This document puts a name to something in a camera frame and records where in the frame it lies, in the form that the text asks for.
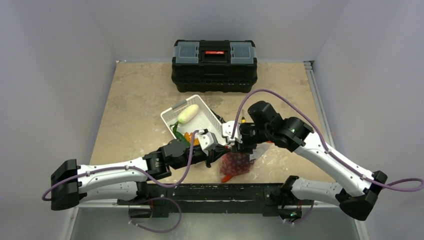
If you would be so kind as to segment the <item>red grape bunch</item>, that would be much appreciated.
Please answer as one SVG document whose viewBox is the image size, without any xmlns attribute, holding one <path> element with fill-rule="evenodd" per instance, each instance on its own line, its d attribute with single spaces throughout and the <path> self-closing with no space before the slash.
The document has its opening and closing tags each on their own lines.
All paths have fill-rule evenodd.
<svg viewBox="0 0 424 240">
<path fill-rule="evenodd" d="M 219 172 L 222 175 L 243 175 L 250 171 L 254 162 L 247 153 L 229 152 L 221 158 Z"/>
</svg>

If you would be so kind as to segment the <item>orange plastic carrot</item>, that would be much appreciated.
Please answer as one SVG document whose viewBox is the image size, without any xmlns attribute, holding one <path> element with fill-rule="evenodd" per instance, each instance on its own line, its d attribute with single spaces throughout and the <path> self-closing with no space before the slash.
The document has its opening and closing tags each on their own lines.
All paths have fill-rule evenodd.
<svg viewBox="0 0 424 240">
<path fill-rule="evenodd" d="M 233 175 L 226 174 L 221 178 L 220 181 L 221 181 L 221 183 L 226 183 L 226 182 L 230 181 L 233 177 L 234 177 Z"/>
</svg>

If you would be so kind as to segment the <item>clear zip top bag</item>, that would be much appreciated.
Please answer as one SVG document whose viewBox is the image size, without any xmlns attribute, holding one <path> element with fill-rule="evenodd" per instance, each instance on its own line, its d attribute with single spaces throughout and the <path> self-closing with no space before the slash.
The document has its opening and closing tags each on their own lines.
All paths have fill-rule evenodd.
<svg viewBox="0 0 424 240">
<path fill-rule="evenodd" d="M 271 142 L 260 143 L 252 153 L 226 153 L 220 159 L 219 177 L 221 183 L 230 181 L 233 177 L 250 172 L 258 160 L 271 146 Z"/>
</svg>

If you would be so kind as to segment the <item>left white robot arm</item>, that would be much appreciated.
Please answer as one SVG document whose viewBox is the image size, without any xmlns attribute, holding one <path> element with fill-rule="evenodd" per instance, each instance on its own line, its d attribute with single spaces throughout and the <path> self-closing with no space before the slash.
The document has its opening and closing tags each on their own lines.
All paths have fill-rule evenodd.
<svg viewBox="0 0 424 240">
<path fill-rule="evenodd" d="M 172 169 L 188 168 L 192 164 L 205 162 L 207 167 L 230 149 L 216 145 L 203 151 L 200 145 L 187 146 L 173 139 L 156 151 L 136 159 L 102 164 L 78 164 L 76 159 L 64 161 L 50 176 L 51 187 L 42 199 L 50 202 L 53 211 L 67 210 L 80 203 L 92 200 L 117 199 L 146 203 L 149 191 L 141 183 L 171 176 Z"/>
</svg>

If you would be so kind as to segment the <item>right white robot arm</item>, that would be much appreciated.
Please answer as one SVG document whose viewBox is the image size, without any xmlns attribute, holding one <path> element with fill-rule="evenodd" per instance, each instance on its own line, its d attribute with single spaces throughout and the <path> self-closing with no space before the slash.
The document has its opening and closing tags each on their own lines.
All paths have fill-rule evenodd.
<svg viewBox="0 0 424 240">
<path fill-rule="evenodd" d="M 254 103 L 249 109 L 252 122 L 234 123 L 231 134 L 237 150 L 253 150 L 258 144 L 271 142 L 312 162 L 333 178 L 333 182 L 307 180 L 291 175 L 270 197 L 283 205 L 311 200 L 338 206 L 349 217 L 365 221 L 373 210 L 387 181 L 382 171 L 370 171 L 325 147 L 317 131 L 298 117 L 282 118 L 265 101 Z"/>
</svg>

